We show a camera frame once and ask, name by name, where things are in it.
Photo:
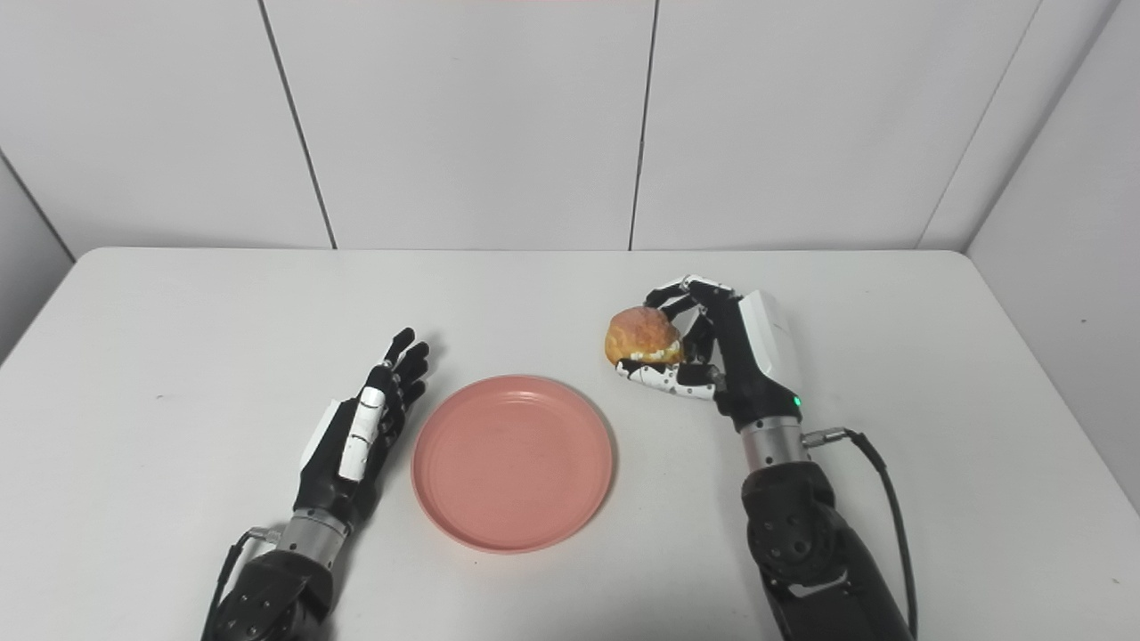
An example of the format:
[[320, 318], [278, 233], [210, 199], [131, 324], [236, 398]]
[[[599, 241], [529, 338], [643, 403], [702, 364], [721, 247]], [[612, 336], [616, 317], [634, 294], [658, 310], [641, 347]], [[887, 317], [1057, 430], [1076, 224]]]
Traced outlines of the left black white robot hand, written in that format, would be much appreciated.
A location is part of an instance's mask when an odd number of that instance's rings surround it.
[[378, 474], [427, 389], [427, 342], [404, 328], [358, 393], [329, 403], [302, 455], [294, 511], [324, 512], [349, 529], [370, 519], [381, 495]]

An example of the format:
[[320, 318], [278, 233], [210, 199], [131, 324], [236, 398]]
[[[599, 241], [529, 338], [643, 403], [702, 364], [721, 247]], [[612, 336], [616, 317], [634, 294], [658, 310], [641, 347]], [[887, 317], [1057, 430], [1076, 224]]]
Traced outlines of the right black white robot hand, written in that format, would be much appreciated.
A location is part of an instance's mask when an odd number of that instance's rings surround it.
[[759, 289], [740, 295], [691, 273], [616, 313], [604, 354], [620, 378], [712, 401], [738, 430], [765, 419], [803, 421], [793, 350], [777, 335], [774, 309]]

